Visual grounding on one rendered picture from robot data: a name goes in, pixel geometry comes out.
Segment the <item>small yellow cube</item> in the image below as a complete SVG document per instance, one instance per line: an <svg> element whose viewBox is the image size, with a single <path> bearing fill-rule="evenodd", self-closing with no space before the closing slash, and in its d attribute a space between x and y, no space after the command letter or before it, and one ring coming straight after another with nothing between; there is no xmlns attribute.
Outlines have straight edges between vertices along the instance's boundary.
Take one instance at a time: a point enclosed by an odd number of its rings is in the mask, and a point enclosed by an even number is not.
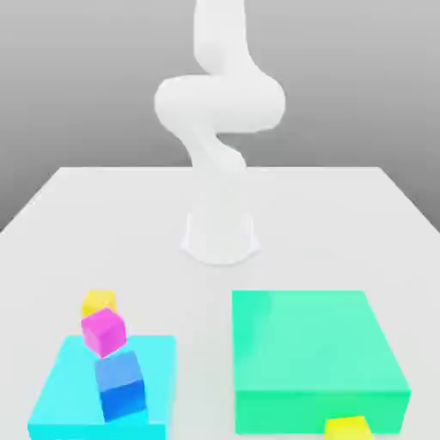
<svg viewBox="0 0 440 440"><path fill-rule="evenodd" d="M323 440L374 440L364 416L328 419Z"/></svg>
<svg viewBox="0 0 440 440"><path fill-rule="evenodd" d="M117 311L115 293L111 290L90 290L82 301L82 318L105 308Z"/></svg>

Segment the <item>small magenta cube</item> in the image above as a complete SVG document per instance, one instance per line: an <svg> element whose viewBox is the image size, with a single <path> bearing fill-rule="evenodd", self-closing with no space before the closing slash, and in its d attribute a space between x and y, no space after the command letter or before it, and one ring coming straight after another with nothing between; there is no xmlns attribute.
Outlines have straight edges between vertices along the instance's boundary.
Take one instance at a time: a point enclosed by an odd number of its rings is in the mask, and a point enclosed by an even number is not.
<svg viewBox="0 0 440 440"><path fill-rule="evenodd" d="M99 358L109 356L127 342L125 322L110 308L83 318L81 328L85 345Z"/></svg>

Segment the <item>small blue cube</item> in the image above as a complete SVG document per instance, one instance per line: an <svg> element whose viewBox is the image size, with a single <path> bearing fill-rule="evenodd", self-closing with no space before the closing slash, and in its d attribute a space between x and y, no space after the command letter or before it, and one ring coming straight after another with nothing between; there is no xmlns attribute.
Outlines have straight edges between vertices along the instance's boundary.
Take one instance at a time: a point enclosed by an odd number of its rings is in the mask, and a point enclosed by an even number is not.
<svg viewBox="0 0 440 440"><path fill-rule="evenodd" d="M144 376L134 351L95 361L95 380L106 422L140 413L147 407Z"/></svg>

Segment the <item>large green box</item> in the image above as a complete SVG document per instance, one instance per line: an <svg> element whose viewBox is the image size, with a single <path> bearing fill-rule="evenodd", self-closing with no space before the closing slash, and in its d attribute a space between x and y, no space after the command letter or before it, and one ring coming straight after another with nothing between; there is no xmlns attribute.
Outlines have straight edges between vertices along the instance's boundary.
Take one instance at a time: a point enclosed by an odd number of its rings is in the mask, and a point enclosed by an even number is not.
<svg viewBox="0 0 440 440"><path fill-rule="evenodd" d="M319 434L362 416L400 432L411 389L360 290L232 293L235 431Z"/></svg>

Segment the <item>large cyan box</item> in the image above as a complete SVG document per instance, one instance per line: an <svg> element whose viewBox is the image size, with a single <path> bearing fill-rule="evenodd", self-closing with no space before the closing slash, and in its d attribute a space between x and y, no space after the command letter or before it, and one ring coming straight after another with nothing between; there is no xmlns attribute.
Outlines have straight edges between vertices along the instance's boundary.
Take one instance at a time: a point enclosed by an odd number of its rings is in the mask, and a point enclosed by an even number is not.
<svg viewBox="0 0 440 440"><path fill-rule="evenodd" d="M131 336L109 355L134 351L144 376L146 409L106 422L95 380L98 358L81 336L68 336L27 423L32 440L168 440L174 404L172 336Z"/></svg>

